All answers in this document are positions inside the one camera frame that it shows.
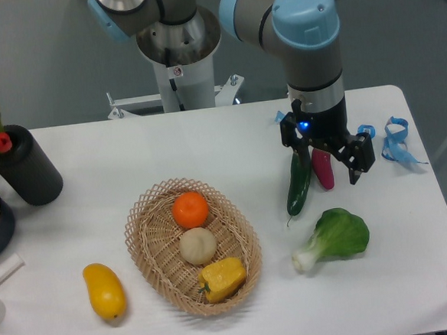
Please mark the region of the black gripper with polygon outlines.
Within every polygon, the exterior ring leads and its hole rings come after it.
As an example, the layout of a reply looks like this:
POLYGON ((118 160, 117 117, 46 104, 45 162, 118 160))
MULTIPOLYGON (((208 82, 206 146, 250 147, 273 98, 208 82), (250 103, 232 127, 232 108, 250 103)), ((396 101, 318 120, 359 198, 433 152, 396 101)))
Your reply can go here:
POLYGON ((369 133, 351 135, 347 130, 345 97, 322 112, 302 110, 302 103, 294 99, 292 111, 279 123, 282 144, 291 148, 302 166, 310 164, 308 146, 330 152, 347 169, 350 184, 355 185, 376 161, 369 133))

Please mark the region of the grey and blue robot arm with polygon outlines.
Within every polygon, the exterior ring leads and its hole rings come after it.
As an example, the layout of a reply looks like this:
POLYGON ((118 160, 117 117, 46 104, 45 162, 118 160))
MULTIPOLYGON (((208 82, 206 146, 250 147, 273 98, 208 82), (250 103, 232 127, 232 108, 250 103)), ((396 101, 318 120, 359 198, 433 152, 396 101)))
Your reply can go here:
POLYGON ((135 38, 157 76, 166 112, 216 104, 212 58, 227 32, 279 59, 292 110, 281 139, 300 158, 331 154, 356 183, 375 157, 370 136, 347 130, 337 0, 220 0, 218 13, 197 0, 87 0, 113 38, 135 38))

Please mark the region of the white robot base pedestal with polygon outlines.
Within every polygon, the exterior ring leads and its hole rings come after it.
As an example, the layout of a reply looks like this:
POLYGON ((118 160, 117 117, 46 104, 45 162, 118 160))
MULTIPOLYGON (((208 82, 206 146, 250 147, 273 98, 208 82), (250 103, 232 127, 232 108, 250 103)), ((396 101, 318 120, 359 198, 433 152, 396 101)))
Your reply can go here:
POLYGON ((156 22, 136 35, 141 55, 153 66, 158 95, 107 99, 110 119, 127 119, 134 111, 161 107, 164 112, 205 109, 238 104, 244 77, 231 75, 222 85, 214 83, 213 57, 220 45, 219 21, 198 6, 192 18, 179 25, 156 22))

